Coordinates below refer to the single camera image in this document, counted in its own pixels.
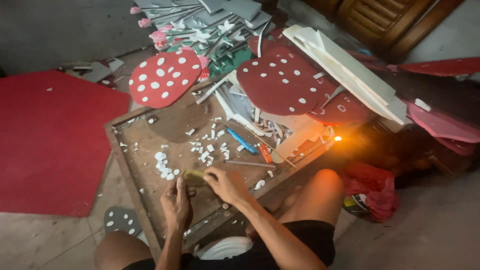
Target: leg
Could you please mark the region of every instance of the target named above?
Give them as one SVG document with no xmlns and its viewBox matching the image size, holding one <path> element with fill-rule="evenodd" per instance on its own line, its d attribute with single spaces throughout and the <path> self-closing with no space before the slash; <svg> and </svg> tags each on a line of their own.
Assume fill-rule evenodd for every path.
<svg viewBox="0 0 480 270">
<path fill-rule="evenodd" d="M 126 232 L 108 233 L 95 251 L 94 263 L 97 270 L 122 270 L 128 265 L 152 258 L 145 243 Z"/>
<path fill-rule="evenodd" d="M 336 225 L 345 198 L 343 181 L 332 170 L 321 170 L 296 195 L 293 205 L 278 219 L 280 223 L 301 220 Z"/>
</svg>

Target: wooden shutter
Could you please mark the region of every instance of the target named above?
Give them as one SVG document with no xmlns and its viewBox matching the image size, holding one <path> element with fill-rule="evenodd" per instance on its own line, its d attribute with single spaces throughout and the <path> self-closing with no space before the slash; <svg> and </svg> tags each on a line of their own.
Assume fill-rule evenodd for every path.
<svg viewBox="0 0 480 270">
<path fill-rule="evenodd" d="M 336 22 L 365 46 L 385 53 L 434 0 L 344 0 Z"/>
</svg>

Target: red carpet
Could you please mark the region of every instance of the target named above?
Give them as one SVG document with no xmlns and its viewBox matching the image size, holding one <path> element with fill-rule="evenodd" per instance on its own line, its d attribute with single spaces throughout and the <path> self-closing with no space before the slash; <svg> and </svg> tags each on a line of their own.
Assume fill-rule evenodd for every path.
<svg viewBox="0 0 480 270">
<path fill-rule="evenodd" d="M 103 125 L 130 95 L 47 71 L 0 79 L 0 98 L 0 212 L 87 216 L 110 154 Z"/>
</svg>

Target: plastic bag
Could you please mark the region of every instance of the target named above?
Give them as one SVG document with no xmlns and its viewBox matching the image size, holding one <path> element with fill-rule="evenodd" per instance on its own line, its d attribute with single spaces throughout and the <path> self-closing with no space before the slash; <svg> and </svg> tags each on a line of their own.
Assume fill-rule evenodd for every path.
<svg viewBox="0 0 480 270">
<path fill-rule="evenodd" d="M 393 216 L 399 204 L 399 196 L 391 172 L 354 162 L 347 167 L 342 179 L 347 196 L 367 196 L 365 204 L 370 208 L 371 217 L 375 221 L 385 222 Z"/>
</svg>

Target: black shorts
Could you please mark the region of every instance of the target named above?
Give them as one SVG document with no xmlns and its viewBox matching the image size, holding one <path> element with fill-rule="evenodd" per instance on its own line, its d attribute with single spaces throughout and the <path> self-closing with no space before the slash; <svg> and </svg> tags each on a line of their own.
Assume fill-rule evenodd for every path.
<svg viewBox="0 0 480 270">
<path fill-rule="evenodd" d="M 326 266 L 333 263 L 335 247 L 333 234 L 335 227 L 323 221 L 294 221 L 284 223 L 300 241 L 307 245 Z M 124 270 L 154 270 L 153 259 L 146 259 L 135 262 Z M 218 269 L 278 269 L 270 251 L 265 243 L 259 239 L 255 241 L 252 248 L 233 258 L 223 260 L 200 260 L 186 253 L 181 257 L 181 269 L 186 270 L 218 270 Z"/>
</svg>

